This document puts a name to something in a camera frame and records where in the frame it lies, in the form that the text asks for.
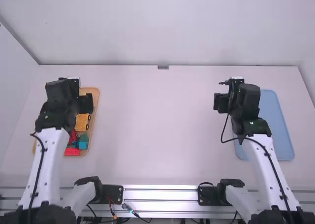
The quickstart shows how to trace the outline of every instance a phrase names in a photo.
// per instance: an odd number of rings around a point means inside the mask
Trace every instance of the metal frame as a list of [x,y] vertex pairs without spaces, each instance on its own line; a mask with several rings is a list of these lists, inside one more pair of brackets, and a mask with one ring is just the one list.
[[[258,198],[257,187],[248,187],[248,192]],[[25,187],[0,187],[0,215],[14,211],[23,195]],[[65,198],[72,187],[60,189],[61,198]],[[199,206],[197,202],[197,186],[174,185],[124,185],[123,202],[130,205],[144,218],[210,218],[232,219],[235,208],[232,206]],[[293,194],[304,211],[315,212],[315,187],[294,187]],[[112,217],[107,204],[91,204],[100,217]],[[123,210],[121,205],[112,205],[118,217],[134,217]],[[80,216],[92,217],[86,207]]]

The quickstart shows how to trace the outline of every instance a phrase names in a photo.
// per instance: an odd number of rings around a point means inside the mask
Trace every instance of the teal block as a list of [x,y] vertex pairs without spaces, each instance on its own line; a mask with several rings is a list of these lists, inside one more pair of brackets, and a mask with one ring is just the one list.
[[87,150],[88,149],[88,142],[79,141],[78,142],[78,149],[80,150]]

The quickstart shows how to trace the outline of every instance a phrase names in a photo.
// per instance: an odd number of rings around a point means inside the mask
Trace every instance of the white wall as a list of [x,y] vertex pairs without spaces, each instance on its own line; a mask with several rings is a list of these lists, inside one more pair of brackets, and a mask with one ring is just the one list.
[[299,65],[315,100],[314,0],[0,0],[42,64]]
[[38,64],[0,23],[0,161],[19,120]]

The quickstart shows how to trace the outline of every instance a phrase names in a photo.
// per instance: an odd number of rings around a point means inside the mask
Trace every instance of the red block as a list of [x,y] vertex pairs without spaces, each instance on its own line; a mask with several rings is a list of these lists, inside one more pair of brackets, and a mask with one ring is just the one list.
[[75,148],[67,148],[64,151],[64,155],[66,156],[80,156],[80,150]]

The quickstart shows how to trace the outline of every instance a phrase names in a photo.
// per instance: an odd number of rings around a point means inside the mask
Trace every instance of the cable connector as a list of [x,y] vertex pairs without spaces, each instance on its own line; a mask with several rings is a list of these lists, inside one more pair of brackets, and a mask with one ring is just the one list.
[[110,213],[112,214],[114,220],[117,220],[118,217],[117,217],[117,215],[116,215],[112,210],[110,211]]
[[135,214],[135,211],[126,203],[122,204],[122,209],[128,210],[130,213]]

